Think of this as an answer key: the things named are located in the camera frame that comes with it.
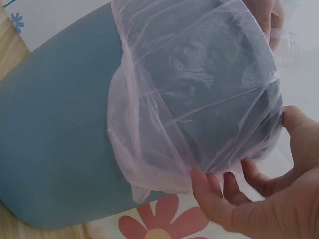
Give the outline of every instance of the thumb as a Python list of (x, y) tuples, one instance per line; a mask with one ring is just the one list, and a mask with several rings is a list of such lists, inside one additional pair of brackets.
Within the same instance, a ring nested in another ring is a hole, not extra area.
[(286, 106), (284, 108), (283, 127), (286, 128), (290, 135), (296, 128), (307, 123), (315, 123), (315, 121), (307, 117), (295, 106)]
[(274, 0), (256, 0), (255, 17), (268, 42), (270, 40), (271, 14), (274, 4)]

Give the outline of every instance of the fingernail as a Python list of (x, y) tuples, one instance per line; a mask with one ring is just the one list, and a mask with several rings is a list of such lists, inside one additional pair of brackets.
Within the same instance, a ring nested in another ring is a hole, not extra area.
[(270, 36), (268, 33), (264, 32), (264, 35), (265, 35), (265, 38), (267, 39), (267, 42), (269, 43), (269, 40), (270, 40)]

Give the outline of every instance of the hand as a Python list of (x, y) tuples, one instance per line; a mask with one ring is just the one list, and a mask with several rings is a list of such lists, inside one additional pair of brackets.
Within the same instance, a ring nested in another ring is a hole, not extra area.
[(292, 170), (269, 179), (242, 161), (246, 181), (263, 201), (251, 202), (232, 173), (224, 175), (222, 194), (216, 176), (193, 169), (194, 196), (211, 221), (254, 239), (319, 238), (319, 123), (285, 107), (283, 126), (291, 137)]
[(285, 14), (280, 0), (243, 0), (260, 25), (271, 49), (278, 45), (278, 39), (270, 37), (271, 28), (282, 29)]

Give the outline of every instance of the plastic wrap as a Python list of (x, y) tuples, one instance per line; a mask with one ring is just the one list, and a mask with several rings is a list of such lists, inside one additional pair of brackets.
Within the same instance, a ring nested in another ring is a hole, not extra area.
[(281, 130), (267, 41), (241, 0), (112, 0), (122, 63), (108, 95), (118, 166), (141, 203), (191, 192), (190, 171), (260, 159)]

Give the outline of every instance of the blue flower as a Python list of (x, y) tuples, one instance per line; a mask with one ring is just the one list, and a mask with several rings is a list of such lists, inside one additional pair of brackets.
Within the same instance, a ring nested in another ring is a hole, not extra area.
[(25, 24), (22, 22), (22, 19), (23, 17), (20, 16), (19, 12), (16, 15), (13, 13), (11, 14), (11, 21), (19, 34), (21, 33), (21, 28), (25, 26)]

